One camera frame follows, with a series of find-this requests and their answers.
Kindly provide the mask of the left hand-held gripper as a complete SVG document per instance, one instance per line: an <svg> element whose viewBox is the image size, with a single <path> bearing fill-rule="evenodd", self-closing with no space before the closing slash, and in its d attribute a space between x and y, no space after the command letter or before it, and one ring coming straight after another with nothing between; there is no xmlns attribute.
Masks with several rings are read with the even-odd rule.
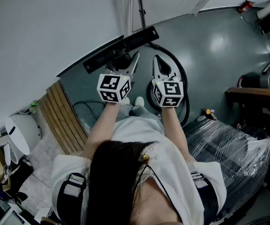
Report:
<svg viewBox="0 0 270 225"><path fill-rule="evenodd" d="M136 52L132 58L126 74L116 72L116 68L109 63L106 70L100 74L97 92L104 102L124 102L131 91L133 74L136 71L140 53Z"/></svg>

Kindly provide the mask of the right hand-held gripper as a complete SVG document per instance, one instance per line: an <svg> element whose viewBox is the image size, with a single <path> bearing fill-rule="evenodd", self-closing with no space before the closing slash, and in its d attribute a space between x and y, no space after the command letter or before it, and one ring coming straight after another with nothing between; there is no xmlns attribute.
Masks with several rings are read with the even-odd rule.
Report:
<svg viewBox="0 0 270 225"><path fill-rule="evenodd" d="M153 57L152 95L160 107L178 107L184 97L184 87L179 76L171 73L170 65L160 56Z"/></svg>

